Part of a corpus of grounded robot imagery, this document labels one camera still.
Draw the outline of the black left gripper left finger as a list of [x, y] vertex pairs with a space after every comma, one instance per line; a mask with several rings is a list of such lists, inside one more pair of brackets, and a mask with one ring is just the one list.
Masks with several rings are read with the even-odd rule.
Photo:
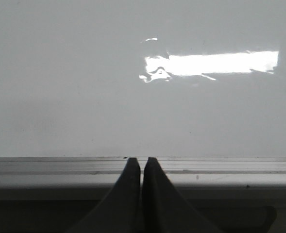
[[129, 158], [113, 188], [68, 233], [133, 233], [140, 196], [140, 166]]

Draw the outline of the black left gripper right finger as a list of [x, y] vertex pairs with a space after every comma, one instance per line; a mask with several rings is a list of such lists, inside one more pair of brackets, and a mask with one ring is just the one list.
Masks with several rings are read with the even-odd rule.
[[142, 207], [148, 233], [220, 232], [183, 198], [154, 157], [144, 169]]

